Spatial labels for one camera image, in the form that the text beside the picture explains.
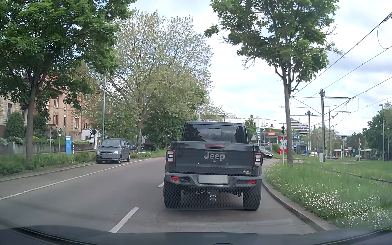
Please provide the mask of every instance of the license plate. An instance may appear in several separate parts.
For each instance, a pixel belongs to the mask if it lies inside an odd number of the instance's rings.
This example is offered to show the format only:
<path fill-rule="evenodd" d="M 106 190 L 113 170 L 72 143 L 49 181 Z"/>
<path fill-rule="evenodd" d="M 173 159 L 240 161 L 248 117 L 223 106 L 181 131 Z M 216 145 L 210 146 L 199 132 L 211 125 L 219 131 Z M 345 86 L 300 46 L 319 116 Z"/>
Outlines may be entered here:
<path fill-rule="evenodd" d="M 227 184 L 227 175 L 199 175 L 199 183 L 202 184 Z"/>

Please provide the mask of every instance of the asphalt road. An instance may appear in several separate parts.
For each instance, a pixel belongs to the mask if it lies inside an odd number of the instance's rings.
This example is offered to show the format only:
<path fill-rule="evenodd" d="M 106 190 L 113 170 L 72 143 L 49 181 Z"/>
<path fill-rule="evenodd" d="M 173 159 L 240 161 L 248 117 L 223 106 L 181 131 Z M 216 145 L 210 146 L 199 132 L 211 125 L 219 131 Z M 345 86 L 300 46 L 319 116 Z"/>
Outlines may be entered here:
<path fill-rule="evenodd" d="M 264 165 L 275 159 L 265 160 Z M 263 189 L 257 211 L 167 210 L 164 159 L 85 167 L 0 182 L 0 218 L 19 225 L 73 225 L 110 232 L 218 231 L 306 234 L 313 228 Z"/>

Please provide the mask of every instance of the jeep pickup truck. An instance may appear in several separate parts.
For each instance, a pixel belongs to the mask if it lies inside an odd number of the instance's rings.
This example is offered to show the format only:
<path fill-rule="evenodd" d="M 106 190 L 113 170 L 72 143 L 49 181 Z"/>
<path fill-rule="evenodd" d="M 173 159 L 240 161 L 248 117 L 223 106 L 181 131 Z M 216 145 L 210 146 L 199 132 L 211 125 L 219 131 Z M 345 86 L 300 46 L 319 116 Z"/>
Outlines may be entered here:
<path fill-rule="evenodd" d="M 166 151 L 163 198 L 178 208 L 181 195 L 202 194 L 215 202 L 220 193 L 243 196 L 243 207 L 260 206 L 263 154 L 247 142 L 242 123 L 189 121 L 180 141 Z"/>

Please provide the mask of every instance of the blue post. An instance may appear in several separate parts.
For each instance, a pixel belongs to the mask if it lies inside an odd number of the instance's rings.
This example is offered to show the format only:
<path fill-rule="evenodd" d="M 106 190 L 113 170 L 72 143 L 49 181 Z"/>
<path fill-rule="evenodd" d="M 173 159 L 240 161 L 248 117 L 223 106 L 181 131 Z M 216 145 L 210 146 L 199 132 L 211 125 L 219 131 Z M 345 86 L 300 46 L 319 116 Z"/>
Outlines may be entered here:
<path fill-rule="evenodd" d="M 66 136 L 66 154 L 72 154 L 72 137 Z"/>

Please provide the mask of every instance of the tree trunk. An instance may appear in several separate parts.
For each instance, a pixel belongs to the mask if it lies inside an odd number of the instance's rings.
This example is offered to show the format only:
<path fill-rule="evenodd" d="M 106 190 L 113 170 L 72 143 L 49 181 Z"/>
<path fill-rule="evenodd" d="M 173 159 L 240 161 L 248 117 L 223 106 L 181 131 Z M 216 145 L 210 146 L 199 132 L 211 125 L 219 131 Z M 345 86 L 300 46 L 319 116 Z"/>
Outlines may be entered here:
<path fill-rule="evenodd" d="M 290 86 L 284 83 L 284 99 L 285 99 L 285 119 L 287 122 L 287 161 L 293 166 L 293 139 L 291 133 L 291 116 L 290 116 Z"/>
<path fill-rule="evenodd" d="M 37 88 L 31 89 L 30 102 L 28 103 L 27 112 L 27 132 L 26 132 L 26 153 L 27 162 L 33 159 L 33 118 L 34 118 L 34 105 L 36 102 Z"/>
<path fill-rule="evenodd" d="M 139 119 L 137 122 L 137 129 L 139 130 L 137 133 L 139 135 L 139 152 L 142 152 L 142 129 L 143 129 L 143 120 Z"/>

